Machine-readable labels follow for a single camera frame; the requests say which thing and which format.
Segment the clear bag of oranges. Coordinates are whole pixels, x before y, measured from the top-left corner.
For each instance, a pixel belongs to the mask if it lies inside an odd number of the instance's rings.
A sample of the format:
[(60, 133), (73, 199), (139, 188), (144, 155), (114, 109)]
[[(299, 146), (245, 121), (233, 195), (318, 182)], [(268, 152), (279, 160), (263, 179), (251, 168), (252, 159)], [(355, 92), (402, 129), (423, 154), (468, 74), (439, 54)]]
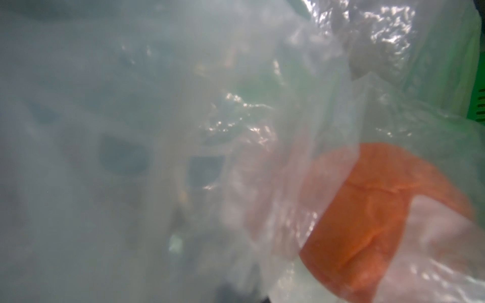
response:
[(483, 302), (473, 1), (2, 1), (2, 302)]

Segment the green plastic basket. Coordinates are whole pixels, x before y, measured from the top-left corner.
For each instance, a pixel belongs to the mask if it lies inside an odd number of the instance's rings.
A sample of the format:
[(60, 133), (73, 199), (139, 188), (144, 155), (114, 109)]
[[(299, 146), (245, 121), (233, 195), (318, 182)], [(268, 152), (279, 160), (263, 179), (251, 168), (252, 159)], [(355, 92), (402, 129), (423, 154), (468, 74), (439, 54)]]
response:
[(467, 118), (484, 125), (484, 25), (481, 30), (479, 61)]

